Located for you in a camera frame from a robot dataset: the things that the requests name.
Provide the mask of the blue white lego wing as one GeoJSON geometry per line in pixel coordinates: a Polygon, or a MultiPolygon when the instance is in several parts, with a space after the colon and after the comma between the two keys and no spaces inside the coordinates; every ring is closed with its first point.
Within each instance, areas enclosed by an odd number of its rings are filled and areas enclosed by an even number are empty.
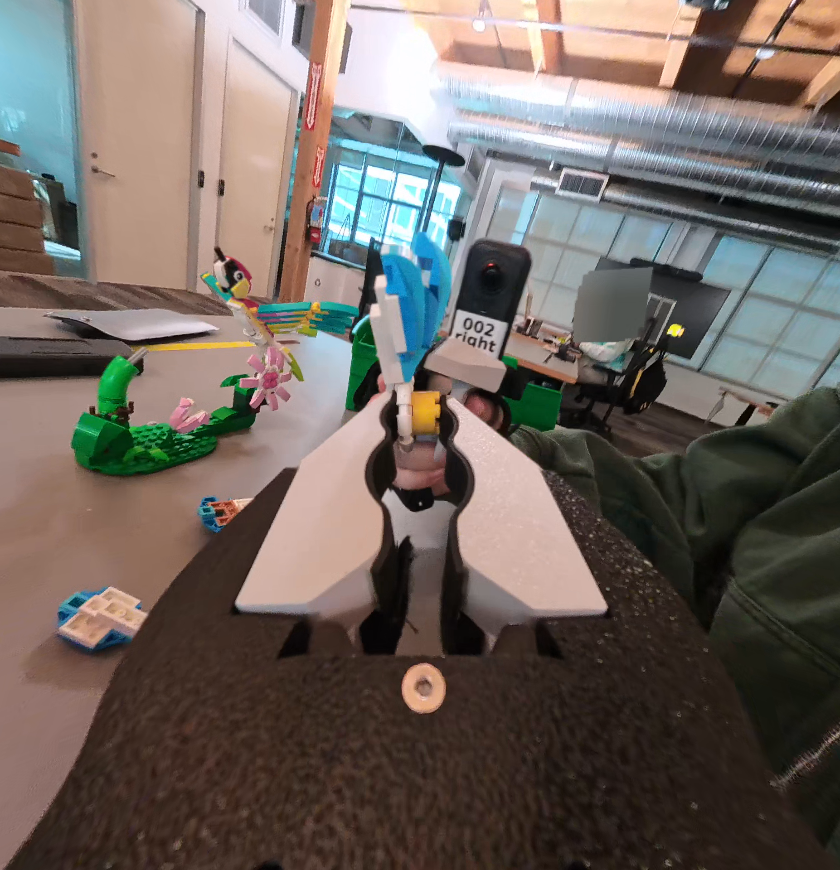
{"type": "Polygon", "coordinates": [[[382,246],[381,259],[369,321],[384,385],[396,401],[397,444],[411,451],[419,431],[414,376],[438,338],[452,275],[447,256],[426,232],[416,233],[408,247],[382,246]]]}

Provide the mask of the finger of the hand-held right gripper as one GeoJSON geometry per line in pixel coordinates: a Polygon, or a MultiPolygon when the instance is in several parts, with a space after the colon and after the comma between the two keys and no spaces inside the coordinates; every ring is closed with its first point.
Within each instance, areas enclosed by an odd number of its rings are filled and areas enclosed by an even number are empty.
{"type": "Polygon", "coordinates": [[[426,354],[423,369],[469,387],[497,393],[505,378],[500,358],[458,338],[443,338],[426,354]]]}

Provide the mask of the blue white lego piece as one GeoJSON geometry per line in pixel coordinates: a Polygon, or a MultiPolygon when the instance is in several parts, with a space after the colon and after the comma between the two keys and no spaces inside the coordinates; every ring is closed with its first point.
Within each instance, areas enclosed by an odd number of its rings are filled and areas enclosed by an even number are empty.
{"type": "Polygon", "coordinates": [[[56,635],[97,653],[129,644],[147,616],[139,599],[113,586],[79,591],[58,606],[56,635]]]}

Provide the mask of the person's right hand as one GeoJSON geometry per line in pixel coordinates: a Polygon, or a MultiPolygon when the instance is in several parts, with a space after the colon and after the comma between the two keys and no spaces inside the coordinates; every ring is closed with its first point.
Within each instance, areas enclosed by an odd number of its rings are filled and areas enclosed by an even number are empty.
{"type": "Polygon", "coordinates": [[[448,494],[445,479],[447,452],[438,439],[415,439],[410,448],[396,441],[393,456],[393,488],[410,492],[430,489],[435,497],[448,494]]]}

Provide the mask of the green lego plant base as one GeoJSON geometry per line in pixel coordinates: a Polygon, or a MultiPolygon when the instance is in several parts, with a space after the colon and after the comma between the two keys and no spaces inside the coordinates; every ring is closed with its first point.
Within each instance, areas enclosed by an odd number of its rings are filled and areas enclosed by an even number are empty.
{"type": "Polygon", "coordinates": [[[227,436],[249,430],[260,410],[279,409],[290,398],[286,385],[304,375],[283,344],[257,347],[248,358],[250,373],[226,377],[220,387],[232,390],[231,404],[214,411],[183,397],[166,422],[133,425],[132,380],[141,375],[149,347],[129,357],[117,356],[99,377],[96,402],[75,425],[70,447],[75,461],[89,471],[115,477],[158,473],[204,459],[227,436]]]}

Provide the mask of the colourful lego bird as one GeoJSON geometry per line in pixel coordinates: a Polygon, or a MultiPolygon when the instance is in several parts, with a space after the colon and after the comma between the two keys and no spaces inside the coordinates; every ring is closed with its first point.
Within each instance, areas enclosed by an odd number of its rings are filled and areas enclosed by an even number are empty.
{"type": "Polygon", "coordinates": [[[273,345],[279,337],[294,334],[342,336],[359,316],[357,307],[337,302],[260,303],[251,298],[251,273],[218,246],[214,247],[213,269],[200,278],[257,345],[273,345]]]}

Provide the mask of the person's green jacket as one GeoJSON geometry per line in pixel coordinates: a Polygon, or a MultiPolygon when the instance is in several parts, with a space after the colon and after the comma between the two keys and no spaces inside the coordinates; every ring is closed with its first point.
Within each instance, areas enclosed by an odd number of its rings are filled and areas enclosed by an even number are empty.
{"type": "Polygon", "coordinates": [[[771,770],[840,866],[840,567],[756,583],[730,576],[711,646],[771,770]]]}

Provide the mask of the black floor lamp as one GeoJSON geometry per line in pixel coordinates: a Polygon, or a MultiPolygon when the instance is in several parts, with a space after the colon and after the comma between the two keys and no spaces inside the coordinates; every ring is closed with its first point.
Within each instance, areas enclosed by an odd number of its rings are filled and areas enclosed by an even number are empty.
{"type": "Polygon", "coordinates": [[[427,233],[445,168],[461,168],[466,161],[458,151],[447,146],[426,144],[422,147],[422,153],[426,158],[436,161],[436,173],[427,188],[419,224],[419,231],[427,233]]]}

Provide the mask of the silver air duct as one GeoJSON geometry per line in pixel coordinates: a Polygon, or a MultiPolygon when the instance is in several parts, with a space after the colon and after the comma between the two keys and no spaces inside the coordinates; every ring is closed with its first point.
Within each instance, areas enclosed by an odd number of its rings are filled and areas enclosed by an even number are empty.
{"type": "Polygon", "coordinates": [[[730,195],[815,212],[840,212],[840,183],[759,168],[743,160],[700,156],[668,146],[641,145],[620,136],[576,134],[476,113],[459,114],[450,139],[654,184],[730,195]]]}
{"type": "Polygon", "coordinates": [[[435,93],[464,111],[673,144],[703,137],[760,148],[818,151],[840,159],[840,117],[794,107],[699,96],[583,78],[479,76],[440,69],[435,93]]]}

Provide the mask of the small side table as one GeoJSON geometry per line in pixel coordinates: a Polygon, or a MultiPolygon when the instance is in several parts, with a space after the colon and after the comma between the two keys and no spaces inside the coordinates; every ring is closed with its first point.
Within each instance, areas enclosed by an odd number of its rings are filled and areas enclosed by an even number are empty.
{"type": "Polygon", "coordinates": [[[782,399],[756,397],[739,389],[723,386],[719,388],[718,398],[704,418],[704,423],[707,425],[716,423],[727,427],[745,427],[763,423],[784,404],[782,399]],[[725,414],[724,408],[729,399],[740,407],[737,418],[729,423],[719,422],[719,415],[725,414]]]}

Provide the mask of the yellow tape strip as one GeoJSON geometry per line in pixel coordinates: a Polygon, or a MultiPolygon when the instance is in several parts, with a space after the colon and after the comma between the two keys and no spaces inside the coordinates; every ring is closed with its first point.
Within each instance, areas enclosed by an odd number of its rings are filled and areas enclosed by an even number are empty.
{"type": "Polygon", "coordinates": [[[163,352],[194,352],[194,351],[210,351],[210,350],[245,350],[255,348],[253,342],[250,341],[208,341],[208,342],[165,342],[165,343],[150,343],[150,344],[132,344],[131,350],[135,353],[138,351],[147,351],[150,353],[163,352]]]}

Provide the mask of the cream door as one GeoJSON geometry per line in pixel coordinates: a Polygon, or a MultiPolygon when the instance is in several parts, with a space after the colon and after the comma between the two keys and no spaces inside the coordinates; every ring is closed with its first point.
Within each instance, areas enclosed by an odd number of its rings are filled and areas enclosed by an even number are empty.
{"type": "Polygon", "coordinates": [[[286,222],[299,95],[236,37],[227,54],[216,245],[272,299],[286,222]]]}
{"type": "Polygon", "coordinates": [[[91,275],[190,289],[205,13],[186,1],[73,12],[91,275]]]}

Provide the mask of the black office chair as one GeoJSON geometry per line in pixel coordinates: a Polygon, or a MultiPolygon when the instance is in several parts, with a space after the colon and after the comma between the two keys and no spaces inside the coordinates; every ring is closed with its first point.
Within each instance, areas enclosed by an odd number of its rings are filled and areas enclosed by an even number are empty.
{"type": "Polygon", "coordinates": [[[634,342],[628,367],[614,382],[604,386],[577,383],[575,400],[585,402],[585,406],[570,413],[569,425],[594,431],[608,439],[609,419],[614,409],[621,409],[625,416],[634,416],[652,406],[667,384],[664,364],[667,338],[656,343],[634,342]]]}

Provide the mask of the wooden desk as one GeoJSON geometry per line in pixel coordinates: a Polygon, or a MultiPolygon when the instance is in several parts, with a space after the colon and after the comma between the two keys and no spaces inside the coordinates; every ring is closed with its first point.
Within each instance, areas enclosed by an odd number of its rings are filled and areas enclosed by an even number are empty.
{"type": "Polygon", "coordinates": [[[520,367],[549,381],[573,385],[578,381],[578,363],[559,358],[539,339],[511,332],[504,355],[517,360],[520,367]]]}

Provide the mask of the blue orange lego piece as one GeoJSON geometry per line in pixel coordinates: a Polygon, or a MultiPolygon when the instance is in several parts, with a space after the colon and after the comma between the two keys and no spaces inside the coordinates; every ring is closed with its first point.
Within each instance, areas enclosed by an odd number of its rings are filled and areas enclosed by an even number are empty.
{"type": "Polygon", "coordinates": [[[218,533],[251,503],[252,498],[218,499],[217,496],[207,496],[199,502],[197,515],[205,529],[218,533]]]}

